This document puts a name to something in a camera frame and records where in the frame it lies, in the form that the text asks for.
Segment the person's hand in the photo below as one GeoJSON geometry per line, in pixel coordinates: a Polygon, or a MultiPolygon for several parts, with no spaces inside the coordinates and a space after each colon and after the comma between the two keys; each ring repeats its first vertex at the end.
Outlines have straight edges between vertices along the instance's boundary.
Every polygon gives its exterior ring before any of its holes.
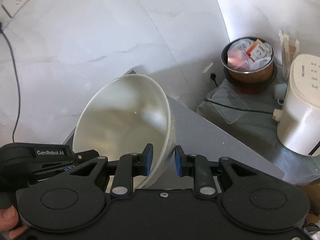
{"type": "Polygon", "coordinates": [[[19,215],[13,205],[7,209],[1,210],[0,220],[1,234],[4,234],[6,239],[16,239],[28,229],[26,226],[20,226],[14,229],[18,224],[19,215]]]}

